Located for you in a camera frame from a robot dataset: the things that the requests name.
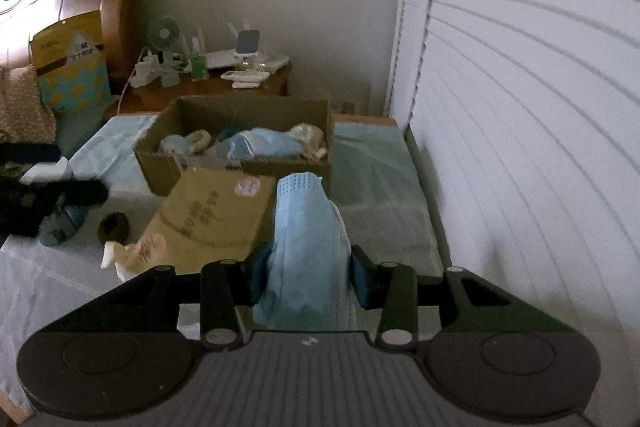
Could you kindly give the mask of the light blue face mask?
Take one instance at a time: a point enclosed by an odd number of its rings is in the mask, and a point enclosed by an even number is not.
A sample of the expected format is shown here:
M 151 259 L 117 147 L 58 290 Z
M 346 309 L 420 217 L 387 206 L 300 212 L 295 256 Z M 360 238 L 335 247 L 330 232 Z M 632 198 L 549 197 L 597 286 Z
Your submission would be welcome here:
M 277 185 L 274 243 L 254 321 L 266 329 L 344 332 L 356 327 L 352 255 L 340 210 L 321 179 L 294 173 Z

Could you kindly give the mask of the dark brown scrunchie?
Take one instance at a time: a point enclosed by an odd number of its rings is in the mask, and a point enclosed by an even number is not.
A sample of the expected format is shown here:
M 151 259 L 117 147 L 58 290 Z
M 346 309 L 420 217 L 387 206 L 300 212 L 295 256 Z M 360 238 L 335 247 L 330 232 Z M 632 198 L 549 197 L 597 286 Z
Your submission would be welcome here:
M 99 225 L 98 239 L 101 245 L 107 242 L 123 244 L 130 235 L 130 223 L 123 212 L 112 212 Z

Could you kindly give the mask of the clear plastic bag blue item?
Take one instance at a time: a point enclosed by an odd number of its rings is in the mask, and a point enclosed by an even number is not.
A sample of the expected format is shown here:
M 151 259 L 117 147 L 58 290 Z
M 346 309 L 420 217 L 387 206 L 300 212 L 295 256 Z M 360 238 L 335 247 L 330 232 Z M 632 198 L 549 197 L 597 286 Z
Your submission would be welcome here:
M 291 158 L 303 155 L 303 147 L 286 132 L 253 128 L 217 141 L 204 154 L 216 159 L 240 161 L 256 158 Z

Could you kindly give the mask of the white scrunchie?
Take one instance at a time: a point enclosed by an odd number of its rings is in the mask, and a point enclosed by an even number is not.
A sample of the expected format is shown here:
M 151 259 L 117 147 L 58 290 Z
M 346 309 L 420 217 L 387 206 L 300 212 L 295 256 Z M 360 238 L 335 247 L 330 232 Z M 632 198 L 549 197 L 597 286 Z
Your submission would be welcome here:
M 212 136 L 204 129 L 193 131 L 186 136 L 186 141 L 189 143 L 189 153 L 191 155 L 198 155 L 209 148 L 210 142 L 212 142 Z

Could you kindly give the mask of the cardboard box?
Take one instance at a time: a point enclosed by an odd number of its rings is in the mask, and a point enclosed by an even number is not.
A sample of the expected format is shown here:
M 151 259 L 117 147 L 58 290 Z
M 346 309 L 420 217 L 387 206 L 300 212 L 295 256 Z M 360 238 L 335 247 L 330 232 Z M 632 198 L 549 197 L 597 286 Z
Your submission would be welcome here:
M 198 155 L 157 153 L 166 135 L 187 136 L 204 129 L 213 146 L 253 128 L 288 133 L 296 124 L 313 124 L 326 137 L 328 153 L 320 161 L 303 156 L 228 161 Z M 150 191 L 163 197 L 146 230 L 118 269 L 138 274 L 154 265 L 172 265 L 193 273 L 209 262 L 244 260 L 272 236 L 270 223 L 276 186 L 292 173 L 311 172 L 322 186 L 331 184 L 333 124 L 326 101 L 248 94 L 183 96 L 171 102 L 134 146 Z

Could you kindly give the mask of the white blue plush toy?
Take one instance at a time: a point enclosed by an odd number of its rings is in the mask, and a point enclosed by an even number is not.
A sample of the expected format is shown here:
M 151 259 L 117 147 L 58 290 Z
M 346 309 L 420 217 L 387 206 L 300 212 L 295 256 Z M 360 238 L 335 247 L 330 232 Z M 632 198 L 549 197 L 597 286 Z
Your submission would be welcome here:
M 171 156 L 190 155 L 192 153 L 192 145 L 185 136 L 170 134 L 160 140 L 157 153 Z

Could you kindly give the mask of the white green cloth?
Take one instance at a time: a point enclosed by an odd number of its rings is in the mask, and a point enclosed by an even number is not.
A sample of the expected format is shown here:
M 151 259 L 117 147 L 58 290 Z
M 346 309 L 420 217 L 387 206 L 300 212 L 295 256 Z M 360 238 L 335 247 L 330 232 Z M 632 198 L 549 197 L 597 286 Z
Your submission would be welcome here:
M 302 156 L 309 160 L 320 161 L 328 153 L 323 131 L 313 124 L 296 124 L 288 130 L 288 135 L 300 145 Z

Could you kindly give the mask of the wooden nightstand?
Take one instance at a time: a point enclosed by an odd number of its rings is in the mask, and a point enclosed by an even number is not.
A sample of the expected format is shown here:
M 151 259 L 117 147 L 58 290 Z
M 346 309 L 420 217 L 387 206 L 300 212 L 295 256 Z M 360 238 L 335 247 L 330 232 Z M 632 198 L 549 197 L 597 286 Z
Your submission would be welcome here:
M 128 88 L 103 112 L 103 120 L 108 121 L 115 116 L 146 115 L 160 113 L 175 98 L 188 95 L 223 95 L 229 93 L 257 95 L 288 95 L 288 76 L 292 65 L 288 64 L 271 75 L 259 88 L 233 89 L 231 82 L 220 78 L 219 72 L 206 80 L 194 81 L 189 75 L 182 75 L 177 86 L 164 88 L 160 78 L 141 88 Z

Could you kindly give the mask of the white remote control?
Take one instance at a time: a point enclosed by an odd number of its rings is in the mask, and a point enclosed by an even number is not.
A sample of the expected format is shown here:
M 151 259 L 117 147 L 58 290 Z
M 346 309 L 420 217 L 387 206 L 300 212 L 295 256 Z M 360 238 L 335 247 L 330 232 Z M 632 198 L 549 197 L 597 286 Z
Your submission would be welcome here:
M 220 78 L 231 82 L 240 83 L 262 83 L 271 76 L 270 72 L 264 70 L 228 70 Z

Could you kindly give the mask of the white router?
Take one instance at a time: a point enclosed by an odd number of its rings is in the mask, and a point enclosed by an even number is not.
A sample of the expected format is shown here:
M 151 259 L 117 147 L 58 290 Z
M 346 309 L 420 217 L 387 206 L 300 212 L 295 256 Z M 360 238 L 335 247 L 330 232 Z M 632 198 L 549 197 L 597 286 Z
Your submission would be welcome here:
M 200 46 L 200 55 L 208 69 L 251 69 L 274 74 L 290 64 L 288 56 L 266 50 L 262 45 L 262 34 L 258 29 L 251 28 L 247 20 L 244 20 L 241 29 L 232 23 L 228 23 L 227 26 L 235 38 L 233 49 L 206 52 L 204 39 L 201 36 L 196 38 Z

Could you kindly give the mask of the white power strip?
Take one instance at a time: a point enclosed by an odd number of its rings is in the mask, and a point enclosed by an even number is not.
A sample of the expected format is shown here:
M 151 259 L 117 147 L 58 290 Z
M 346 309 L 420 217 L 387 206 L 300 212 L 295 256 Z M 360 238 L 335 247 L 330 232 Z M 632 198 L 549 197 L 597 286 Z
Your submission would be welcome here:
M 130 86 L 134 89 L 142 88 L 162 75 L 162 65 L 158 56 L 151 51 L 134 66 L 134 72 L 130 79 Z

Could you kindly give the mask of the green desk fan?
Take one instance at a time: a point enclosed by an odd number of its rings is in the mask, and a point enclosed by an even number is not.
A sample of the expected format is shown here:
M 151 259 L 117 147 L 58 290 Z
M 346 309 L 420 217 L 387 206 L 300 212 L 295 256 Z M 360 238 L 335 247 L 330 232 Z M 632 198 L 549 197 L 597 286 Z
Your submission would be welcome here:
M 180 83 L 180 75 L 174 62 L 172 47 L 180 37 L 176 20 L 165 15 L 154 18 L 149 26 L 149 44 L 160 52 L 160 82 L 164 88 L 175 87 Z

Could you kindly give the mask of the brown floral blanket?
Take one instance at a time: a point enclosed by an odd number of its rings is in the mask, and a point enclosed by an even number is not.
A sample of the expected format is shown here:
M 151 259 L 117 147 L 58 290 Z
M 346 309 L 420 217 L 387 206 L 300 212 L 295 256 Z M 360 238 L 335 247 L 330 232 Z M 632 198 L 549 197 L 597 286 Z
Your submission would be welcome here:
M 32 66 L 1 67 L 2 143 L 54 143 L 56 120 L 43 102 Z

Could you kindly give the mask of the white louvered closet door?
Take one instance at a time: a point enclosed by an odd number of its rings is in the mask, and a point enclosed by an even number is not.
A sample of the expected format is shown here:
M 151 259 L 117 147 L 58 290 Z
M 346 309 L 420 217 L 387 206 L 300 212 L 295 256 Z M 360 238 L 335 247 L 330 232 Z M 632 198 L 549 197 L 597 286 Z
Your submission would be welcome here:
M 639 421 L 639 0 L 399 0 L 386 107 L 442 260 L 586 333 Z

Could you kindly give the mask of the yellow blue snack bag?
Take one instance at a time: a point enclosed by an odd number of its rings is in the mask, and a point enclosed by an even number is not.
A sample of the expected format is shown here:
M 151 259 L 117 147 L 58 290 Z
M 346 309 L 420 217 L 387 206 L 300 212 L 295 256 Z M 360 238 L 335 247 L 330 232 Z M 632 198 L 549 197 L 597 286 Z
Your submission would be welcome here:
M 43 101 L 56 116 L 82 113 L 111 98 L 99 11 L 44 28 L 32 37 L 30 50 Z

